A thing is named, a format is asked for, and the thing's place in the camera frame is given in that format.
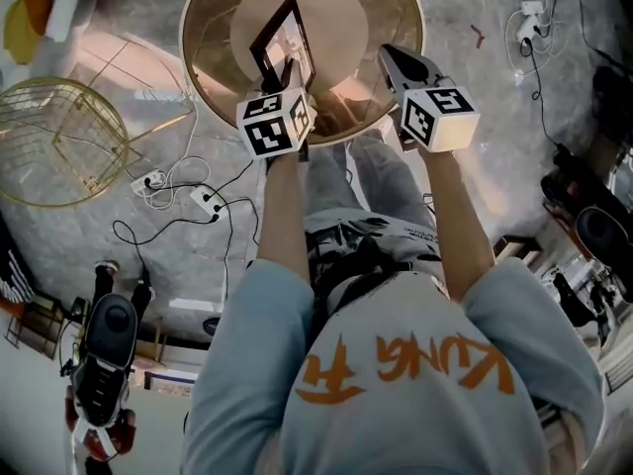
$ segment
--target gray pants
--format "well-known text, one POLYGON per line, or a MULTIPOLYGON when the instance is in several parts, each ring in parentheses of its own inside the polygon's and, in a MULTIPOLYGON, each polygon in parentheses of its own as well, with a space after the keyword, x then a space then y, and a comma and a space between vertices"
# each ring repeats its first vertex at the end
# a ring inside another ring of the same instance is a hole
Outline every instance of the gray pants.
MULTIPOLYGON (((408 165, 382 141, 378 129, 354 138, 349 152, 373 213, 435 229, 408 165)), ((347 182, 346 168, 343 143, 311 149, 305 180, 306 215, 332 208, 363 209, 347 182)))

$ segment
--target power strip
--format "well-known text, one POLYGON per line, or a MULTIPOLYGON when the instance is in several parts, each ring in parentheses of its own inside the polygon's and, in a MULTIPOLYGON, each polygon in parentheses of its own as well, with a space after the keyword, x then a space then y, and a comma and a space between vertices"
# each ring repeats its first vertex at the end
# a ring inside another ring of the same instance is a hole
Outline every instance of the power strip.
POLYGON ((141 197, 146 197, 154 193, 154 190, 147 188, 147 180, 149 180, 149 186, 155 188, 161 187, 165 181, 165 173, 158 169, 147 172, 147 174, 144 174, 130 183, 132 191, 141 197))
POLYGON ((541 23, 534 15, 525 18, 525 21, 521 25, 521 28, 519 28, 518 32, 516 33, 516 40, 518 41, 518 43, 523 44, 523 41, 525 41, 526 39, 530 39, 532 41, 532 39, 534 39, 534 36, 536 35, 536 31, 534 29, 538 29, 540 25, 541 23))
POLYGON ((521 13, 523 16, 540 16, 545 12, 543 3, 540 0, 527 0, 521 2, 521 13))
POLYGON ((218 215, 218 220, 221 220, 228 215, 228 207, 225 206, 220 196, 214 194, 214 191, 208 186, 199 186, 189 195, 211 217, 218 215))

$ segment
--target gold wire basket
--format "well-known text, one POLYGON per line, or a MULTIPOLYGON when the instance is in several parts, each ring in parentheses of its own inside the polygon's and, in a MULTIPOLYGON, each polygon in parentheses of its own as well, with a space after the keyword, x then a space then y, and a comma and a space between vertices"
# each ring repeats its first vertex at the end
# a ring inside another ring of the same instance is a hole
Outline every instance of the gold wire basket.
POLYGON ((129 152, 115 108, 81 83, 41 77, 0 94, 0 193, 15 202, 62 208, 93 199, 129 152))

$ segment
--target round table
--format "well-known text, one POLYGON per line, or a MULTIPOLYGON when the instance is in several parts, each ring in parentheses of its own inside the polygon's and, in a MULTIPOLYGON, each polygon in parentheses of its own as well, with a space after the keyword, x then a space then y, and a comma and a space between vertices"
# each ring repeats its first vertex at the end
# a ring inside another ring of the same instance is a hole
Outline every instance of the round table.
MULTIPOLYGON (((228 132, 258 75, 248 47, 284 0, 188 0, 180 25, 185 71, 228 132)), ((316 64, 310 145, 352 138, 393 107, 376 61, 380 45, 423 51, 418 0, 297 0, 316 64)))

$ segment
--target black picture frame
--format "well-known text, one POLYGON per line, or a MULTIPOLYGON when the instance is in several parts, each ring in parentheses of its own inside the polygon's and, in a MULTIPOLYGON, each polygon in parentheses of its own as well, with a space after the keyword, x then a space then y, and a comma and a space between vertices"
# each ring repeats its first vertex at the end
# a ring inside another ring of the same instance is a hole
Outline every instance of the black picture frame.
MULTIPOLYGON (((266 86, 267 91, 282 91, 284 89, 283 79, 275 72, 275 68, 268 56, 268 47, 277 35, 277 32, 279 32, 282 28, 286 19, 290 16, 292 16, 297 23, 303 42, 303 49, 306 52, 306 60, 308 61, 310 75, 308 75, 308 77, 302 75, 306 91, 310 89, 315 79, 315 62, 313 60, 312 51, 310 50, 308 37, 306 35, 306 28, 304 27, 304 22, 302 20, 301 13, 299 12, 299 4, 297 3, 297 0, 285 0, 250 47, 250 52, 255 58, 255 62, 257 63, 257 66, 264 78, 264 85, 266 86)), ((286 56, 286 66, 288 65, 290 58, 291 56, 286 56)))

